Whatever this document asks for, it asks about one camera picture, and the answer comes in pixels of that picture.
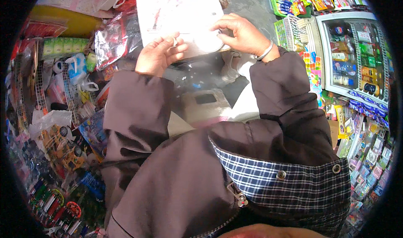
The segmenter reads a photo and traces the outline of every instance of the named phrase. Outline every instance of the blue plaid fabric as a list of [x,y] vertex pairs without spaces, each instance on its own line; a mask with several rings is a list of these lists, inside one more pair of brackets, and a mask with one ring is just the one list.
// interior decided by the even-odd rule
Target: blue plaid fabric
[[[350,174],[346,158],[316,167],[250,159],[214,150],[239,190],[289,226],[334,236],[349,209]],[[333,172],[340,165],[338,173]],[[276,176],[285,172],[284,179]]]

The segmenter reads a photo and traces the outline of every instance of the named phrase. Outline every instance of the bangle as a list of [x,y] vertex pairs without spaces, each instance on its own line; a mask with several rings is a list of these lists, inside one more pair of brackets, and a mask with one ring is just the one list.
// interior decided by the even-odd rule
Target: bangle
[[256,60],[262,60],[264,57],[266,57],[267,54],[269,54],[269,52],[270,52],[270,50],[271,50],[272,48],[273,48],[273,41],[270,40],[269,48],[267,48],[267,49],[264,51],[264,53],[263,53],[260,57],[254,55],[254,59],[256,59]]

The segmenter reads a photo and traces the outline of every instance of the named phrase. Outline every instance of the round container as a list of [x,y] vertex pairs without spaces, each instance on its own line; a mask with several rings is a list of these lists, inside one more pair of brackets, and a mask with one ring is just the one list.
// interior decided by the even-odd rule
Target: round container
[[208,30],[200,31],[195,35],[194,43],[201,51],[205,53],[216,52],[224,45],[221,39],[217,37],[217,35],[220,33],[221,32],[219,30],[212,32]]

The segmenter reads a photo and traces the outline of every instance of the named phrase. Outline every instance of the cardboard box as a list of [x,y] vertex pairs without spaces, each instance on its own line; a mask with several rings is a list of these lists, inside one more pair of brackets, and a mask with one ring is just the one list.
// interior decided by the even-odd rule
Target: cardboard box
[[339,135],[339,122],[328,120],[330,126],[330,137],[332,138],[332,147],[333,149],[337,146],[337,140]]

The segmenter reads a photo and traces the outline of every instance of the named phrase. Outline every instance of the right hand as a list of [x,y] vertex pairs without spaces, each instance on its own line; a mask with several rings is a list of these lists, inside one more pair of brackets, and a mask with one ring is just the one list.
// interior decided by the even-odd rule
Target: right hand
[[[234,38],[225,34],[218,34],[217,36],[226,45],[238,50],[242,53],[249,53],[256,56],[261,56],[264,51],[269,48],[270,40],[267,39],[253,24],[247,19],[240,17],[237,14],[231,13],[224,15],[220,20],[215,22],[211,31],[217,29],[231,29],[234,33]],[[268,62],[280,56],[279,50],[275,44],[270,50],[269,54],[262,59]]]

